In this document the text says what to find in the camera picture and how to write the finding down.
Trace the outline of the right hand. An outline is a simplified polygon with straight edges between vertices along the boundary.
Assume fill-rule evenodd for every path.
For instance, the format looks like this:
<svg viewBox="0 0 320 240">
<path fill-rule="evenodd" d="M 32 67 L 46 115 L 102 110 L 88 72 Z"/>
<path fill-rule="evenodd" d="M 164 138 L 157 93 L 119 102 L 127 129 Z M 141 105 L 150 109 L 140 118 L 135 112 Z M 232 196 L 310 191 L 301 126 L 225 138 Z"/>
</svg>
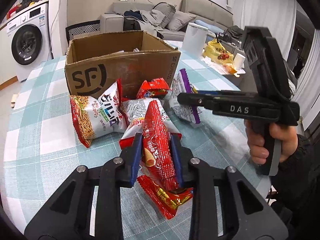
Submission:
<svg viewBox="0 0 320 240">
<path fill-rule="evenodd" d="M 244 120 L 250 155 L 254 163 L 264 164 L 269 156 L 269 152 L 264 148 L 264 138 L 253 131 L 252 124 Z M 281 155 L 279 162 L 282 163 L 294 154 L 298 147 L 298 136 L 294 126 L 285 126 L 271 123 L 269 125 L 271 137 L 281 141 Z"/>
</svg>

